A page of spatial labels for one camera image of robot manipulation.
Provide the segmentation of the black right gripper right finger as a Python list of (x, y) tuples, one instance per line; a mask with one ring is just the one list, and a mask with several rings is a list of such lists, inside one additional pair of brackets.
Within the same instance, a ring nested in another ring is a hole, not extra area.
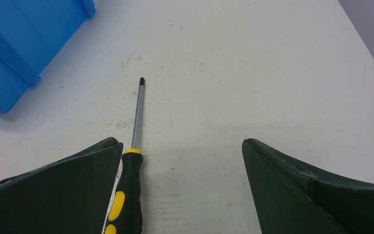
[(374, 184), (249, 138), (242, 154), (264, 234), (374, 234)]

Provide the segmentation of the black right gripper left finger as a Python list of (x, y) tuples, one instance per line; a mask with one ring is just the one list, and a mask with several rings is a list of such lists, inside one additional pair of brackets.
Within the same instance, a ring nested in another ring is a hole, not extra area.
[(108, 137), (0, 181), (0, 234), (99, 234), (123, 144)]

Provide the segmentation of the black yellow screwdriver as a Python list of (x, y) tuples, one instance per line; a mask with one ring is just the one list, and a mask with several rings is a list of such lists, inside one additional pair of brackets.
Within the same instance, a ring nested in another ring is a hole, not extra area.
[(106, 220), (104, 230), (106, 234), (141, 234), (142, 232), (140, 170), (144, 160), (141, 151), (144, 96), (145, 79), (141, 77), (131, 148), (127, 149), (121, 157), (123, 167)]

